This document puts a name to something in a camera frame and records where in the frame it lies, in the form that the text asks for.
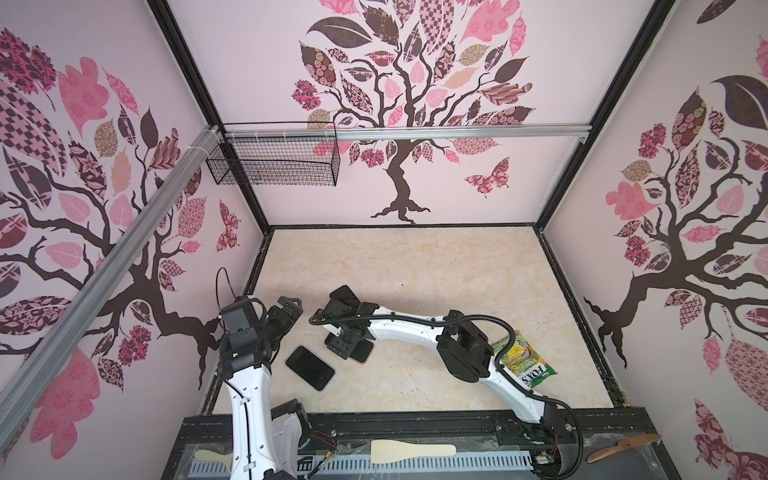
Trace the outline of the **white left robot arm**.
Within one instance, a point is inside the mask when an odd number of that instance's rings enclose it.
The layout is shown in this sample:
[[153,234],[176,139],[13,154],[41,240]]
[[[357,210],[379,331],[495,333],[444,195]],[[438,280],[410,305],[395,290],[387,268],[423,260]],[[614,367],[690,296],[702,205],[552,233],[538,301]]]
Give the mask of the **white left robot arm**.
[[218,315],[224,337],[217,376],[228,389],[232,416],[232,479],[297,479],[298,450],[308,422],[297,400],[270,406],[272,363],[280,342],[303,314],[298,298],[270,308],[241,296]]

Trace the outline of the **pink phone case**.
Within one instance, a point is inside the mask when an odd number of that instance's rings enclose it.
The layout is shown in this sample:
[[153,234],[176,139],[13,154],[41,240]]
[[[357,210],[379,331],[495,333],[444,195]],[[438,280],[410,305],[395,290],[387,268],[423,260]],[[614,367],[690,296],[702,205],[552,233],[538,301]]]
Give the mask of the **pink phone case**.
[[370,340],[360,341],[352,350],[350,358],[359,364],[365,364],[374,348],[374,343]]

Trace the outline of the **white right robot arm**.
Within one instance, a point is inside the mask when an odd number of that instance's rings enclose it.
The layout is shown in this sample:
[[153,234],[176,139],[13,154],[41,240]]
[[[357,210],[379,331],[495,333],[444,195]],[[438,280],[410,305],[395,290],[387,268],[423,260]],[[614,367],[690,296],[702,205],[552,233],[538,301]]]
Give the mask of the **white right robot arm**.
[[574,410],[563,400],[536,392],[504,365],[517,339],[506,321],[487,314],[451,310],[444,316],[405,314],[362,302],[343,285],[309,323],[329,331],[329,349],[347,359],[358,344],[403,341],[434,350],[448,373],[482,384],[512,412],[513,430],[538,447],[531,453],[540,479],[568,479],[584,460],[584,435]]

